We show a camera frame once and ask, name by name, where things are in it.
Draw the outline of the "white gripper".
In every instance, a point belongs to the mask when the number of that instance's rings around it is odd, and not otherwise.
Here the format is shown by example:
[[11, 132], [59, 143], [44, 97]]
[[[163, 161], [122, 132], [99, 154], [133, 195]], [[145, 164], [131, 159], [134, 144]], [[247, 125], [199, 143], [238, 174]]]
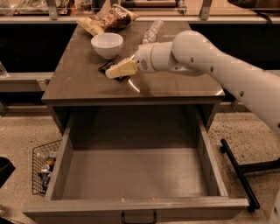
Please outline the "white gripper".
[[109, 79], [131, 76], [137, 73], [137, 68], [145, 73], [155, 73], [156, 69], [151, 61], [154, 46], [155, 44], [140, 45], [134, 54], [135, 61], [131, 58], [122, 59], [116, 65], [111, 66], [105, 75]]

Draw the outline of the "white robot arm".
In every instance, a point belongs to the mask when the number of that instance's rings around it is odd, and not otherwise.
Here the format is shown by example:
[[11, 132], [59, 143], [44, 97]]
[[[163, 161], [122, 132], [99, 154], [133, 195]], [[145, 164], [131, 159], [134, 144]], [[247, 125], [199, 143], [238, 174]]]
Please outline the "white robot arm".
[[111, 66], [105, 74], [114, 79], [139, 71], [209, 74], [280, 134], [280, 77], [222, 52], [197, 31], [182, 31], [171, 42], [140, 45], [131, 57]]

